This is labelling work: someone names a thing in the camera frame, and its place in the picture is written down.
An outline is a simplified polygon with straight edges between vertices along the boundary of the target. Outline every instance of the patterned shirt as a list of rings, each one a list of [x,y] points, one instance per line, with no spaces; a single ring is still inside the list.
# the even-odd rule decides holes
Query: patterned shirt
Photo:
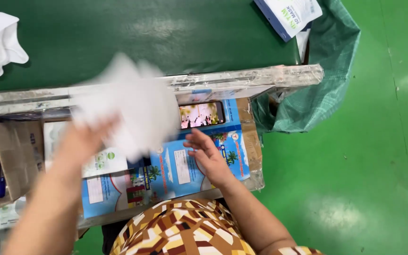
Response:
[[[110,255],[254,255],[231,213],[217,201],[166,200],[133,217],[114,241]],[[317,255],[307,247],[276,254]]]

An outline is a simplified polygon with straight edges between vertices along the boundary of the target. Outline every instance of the phone screen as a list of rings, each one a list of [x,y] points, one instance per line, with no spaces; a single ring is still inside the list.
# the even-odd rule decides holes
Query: phone screen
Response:
[[[179,106],[181,129],[223,124],[226,122],[221,101]]]

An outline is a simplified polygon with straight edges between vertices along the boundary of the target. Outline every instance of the green floor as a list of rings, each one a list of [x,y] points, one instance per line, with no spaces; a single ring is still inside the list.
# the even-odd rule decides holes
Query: green floor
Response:
[[[343,106],[309,133],[265,135],[255,194],[299,245],[408,254],[408,1],[343,3],[362,30]],[[95,227],[75,250],[101,245]]]

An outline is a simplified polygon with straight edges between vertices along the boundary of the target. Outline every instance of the hand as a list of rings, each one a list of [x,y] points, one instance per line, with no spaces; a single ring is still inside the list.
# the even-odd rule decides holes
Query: hand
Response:
[[[185,139],[187,142],[184,142],[184,146],[196,150],[188,151],[188,155],[195,157],[204,166],[207,178],[216,188],[225,188],[237,180],[209,136],[194,128]]]
[[[103,140],[118,124],[119,118],[113,117],[101,123],[96,129],[89,126],[76,127],[70,123],[62,136],[60,146],[56,150],[55,162],[81,169],[90,158],[102,148]]]

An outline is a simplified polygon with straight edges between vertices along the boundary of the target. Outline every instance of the mask packaging bag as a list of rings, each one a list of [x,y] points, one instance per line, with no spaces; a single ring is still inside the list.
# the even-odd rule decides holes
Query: mask packaging bag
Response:
[[[316,0],[254,0],[285,42],[322,15]]]

